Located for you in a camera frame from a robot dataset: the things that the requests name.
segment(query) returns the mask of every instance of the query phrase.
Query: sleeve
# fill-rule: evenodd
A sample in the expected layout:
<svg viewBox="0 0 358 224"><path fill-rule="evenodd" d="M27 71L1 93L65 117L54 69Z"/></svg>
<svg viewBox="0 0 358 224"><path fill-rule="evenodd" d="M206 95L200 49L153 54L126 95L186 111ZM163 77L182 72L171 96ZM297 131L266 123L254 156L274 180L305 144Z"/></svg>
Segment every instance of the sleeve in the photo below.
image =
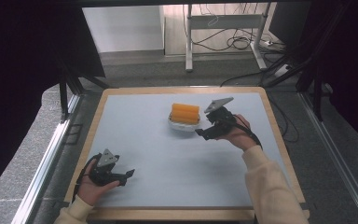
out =
<svg viewBox="0 0 358 224"><path fill-rule="evenodd" d="M93 206L83 202L77 195L75 201L60 211L54 224L87 224L86 219Z"/></svg>
<svg viewBox="0 0 358 224"><path fill-rule="evenodd" d="M270 161L260 146L247 149L242 158L248 167L246 187L259 223L309 223L276 161Z"/></svg>

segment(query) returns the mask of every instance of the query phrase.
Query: orange object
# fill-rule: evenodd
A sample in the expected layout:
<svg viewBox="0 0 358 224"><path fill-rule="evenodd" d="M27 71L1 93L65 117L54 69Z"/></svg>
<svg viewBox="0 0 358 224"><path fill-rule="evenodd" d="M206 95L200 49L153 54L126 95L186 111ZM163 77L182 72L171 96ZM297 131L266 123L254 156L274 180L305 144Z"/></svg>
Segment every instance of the orange object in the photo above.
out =
<svg viewBox="0 0 358 224"><path fill-rule="evenodd" d="M186 124L197 124L200 119L199 110L200 107L196 105L173 104L171 121Z"/></svg>
<svg viewBox="0 0 358 224"><path fill-rule="evenodd" d="M181 104L173 104L172 105L172 111L173 110L183 110L187 112L194 112L199 113L200 107L197 105L181 105Z"/></svg>

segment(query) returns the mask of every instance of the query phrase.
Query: hand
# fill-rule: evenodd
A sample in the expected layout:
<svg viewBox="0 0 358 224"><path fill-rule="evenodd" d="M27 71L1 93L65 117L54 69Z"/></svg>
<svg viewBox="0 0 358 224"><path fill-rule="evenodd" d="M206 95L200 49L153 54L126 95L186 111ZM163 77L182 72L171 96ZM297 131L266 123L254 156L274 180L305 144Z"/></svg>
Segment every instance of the hand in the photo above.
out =
<svg viewBox="0 0 358 224"><path fill-rule="evenodd" d="M103 196L103 194L120 184L120 182L117 180L102 187L95 185L89 178L91 167L95 162L95 159L92 160L89 163L89 166L86 168L85 175L82 178L80 188L77 193L77 195L90 206L94 206L98 200L100 200L101 196Z"/></svg>
<svg viewBox="0 0 358 224"><path fill-rule="evenodd" d="M245 128L247 126L251 128L249 121L242 115L235 115L235 120L240 126ZM233 127L228 134L216 138L216 140L220 139L228 140L232 145L242 149L243 151L256 145L255 140L253 140L246 132L236 127Z"/></svg>

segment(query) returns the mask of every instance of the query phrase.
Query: wall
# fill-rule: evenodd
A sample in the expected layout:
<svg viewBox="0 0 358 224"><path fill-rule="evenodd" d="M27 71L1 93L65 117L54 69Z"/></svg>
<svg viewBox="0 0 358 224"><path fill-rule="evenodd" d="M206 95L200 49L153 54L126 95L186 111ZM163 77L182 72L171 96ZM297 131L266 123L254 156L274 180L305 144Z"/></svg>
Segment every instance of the wall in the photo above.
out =
<svg viewBox="0 0 358 224"><path fill-rule="evenodd" d="M162 7L83 8L99 53L163 49Z"/></svg>

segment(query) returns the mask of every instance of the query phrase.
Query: wooden frame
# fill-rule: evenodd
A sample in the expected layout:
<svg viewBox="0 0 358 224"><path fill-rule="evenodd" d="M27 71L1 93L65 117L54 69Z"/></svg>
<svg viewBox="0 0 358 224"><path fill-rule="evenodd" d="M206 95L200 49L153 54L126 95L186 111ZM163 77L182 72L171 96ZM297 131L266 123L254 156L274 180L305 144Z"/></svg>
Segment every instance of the wooden frame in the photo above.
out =
<svg viewBox="0 0 358 224"><path fill-rule="evenodd" d="M264 89L259 87L147 87L147 88L123 88L123 89L108 89L103 92L101 101L96 110L94 119L89 128L89 134L83 146L80 158L78 160L71 184L65 196L65 200L70 202L75 187L77 177L81 169L87 161L90 153L91 144L96 134L98 124L103 114L104 105L109 95L127 95L127 94L176 94L176 93L247 93L257 92L260 94L263 105L268 115L268 120L271 125L274 137L277 141L278 148L281 152L283 163L286 167L287 173L290 176L292 189L300 203L305 203L304 195L299 186L294 171L293 165L290 161L285 144L283 142L281 132L274 117L272 108L269 104L269 98ZM310 216L308 209L304 210L306 217ZM239 209L137 209L137 208L95 208L90 214L89 219L104 219L104 220L251 220L255 216L253 209L239 208Z"/></svg>

